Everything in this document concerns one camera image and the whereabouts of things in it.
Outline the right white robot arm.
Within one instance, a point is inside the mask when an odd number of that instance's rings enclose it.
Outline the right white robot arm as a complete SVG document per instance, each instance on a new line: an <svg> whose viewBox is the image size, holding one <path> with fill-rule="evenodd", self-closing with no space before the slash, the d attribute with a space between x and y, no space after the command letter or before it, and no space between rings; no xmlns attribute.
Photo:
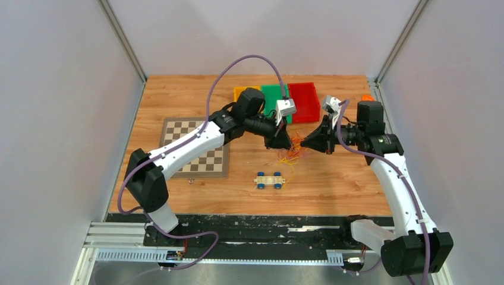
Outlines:
<svg viewBox="0 0 504 285"><path fill-rule="evenodd" d="M384 229L365 216L348 217L339 232L341 243L354 248L362 243L380 255L391 277L438 273L454 242L441 232L419 199L408 175L404 149L395 134L386 132L384 107L380 102L362 100L357 104L357 120L344 125L349 100L327 96L321 124L301 146L332 154L337 144L366 159L388 201L394 231Z"/></svg>

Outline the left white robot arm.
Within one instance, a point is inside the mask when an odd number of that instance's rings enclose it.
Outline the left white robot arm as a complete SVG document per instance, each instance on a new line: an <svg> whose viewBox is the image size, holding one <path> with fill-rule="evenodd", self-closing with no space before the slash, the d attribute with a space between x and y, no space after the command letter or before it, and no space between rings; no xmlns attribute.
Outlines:
<svg viewBox="0 0 504 285"><path fill-rule="evenodd" d="M178 219L168 203L166 182L186 164L242 137L245 132L263 137L267 149L291 148L286 117L296 111L293 99L277 100L271 118L262 113L264 103L265 96L261 91L247 88L236 102L215 111L180 139L148 153L139 148L131 154L122 188L129 190L148 218L157 225L159 238L166 245L174 246L182 237Z"/></svg>

